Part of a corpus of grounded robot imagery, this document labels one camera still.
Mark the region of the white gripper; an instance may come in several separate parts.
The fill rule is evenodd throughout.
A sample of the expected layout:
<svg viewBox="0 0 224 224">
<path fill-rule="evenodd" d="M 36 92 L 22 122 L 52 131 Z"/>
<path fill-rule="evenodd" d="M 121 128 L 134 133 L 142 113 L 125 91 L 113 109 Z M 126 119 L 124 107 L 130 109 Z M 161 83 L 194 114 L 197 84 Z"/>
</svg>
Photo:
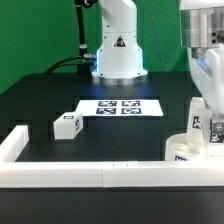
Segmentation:
<svg viewBox="0 0 224 224">
<path fill-rule="evenodd" d="M 205 51 L 203 59 L 192 57 L 187 49 L 190 74 L 193 82 L 210 109 L 217 117 L 224 116 L 224 46 Z M 213 122 L 213 132 L 224 134 L 224 122 Z"/>
</svg>

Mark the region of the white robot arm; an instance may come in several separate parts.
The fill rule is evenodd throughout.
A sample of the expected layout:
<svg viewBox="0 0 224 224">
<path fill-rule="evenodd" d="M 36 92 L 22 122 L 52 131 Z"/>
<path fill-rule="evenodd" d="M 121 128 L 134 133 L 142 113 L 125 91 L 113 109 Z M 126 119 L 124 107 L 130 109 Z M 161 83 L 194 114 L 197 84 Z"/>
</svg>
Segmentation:
<svg viewBox="0 0 224 224">
<path fill-rule="evenodd" d="M 99 0 L 102 44 L 92 78 L 128 85 L 146 76 L 137 44 L 137 8 L 132 0 Z M 181 45 L 187 49 L 190 74 L 212 117 L 209 128 L 224 134 L 224 0 L 180 1 Z"/>
</svg>

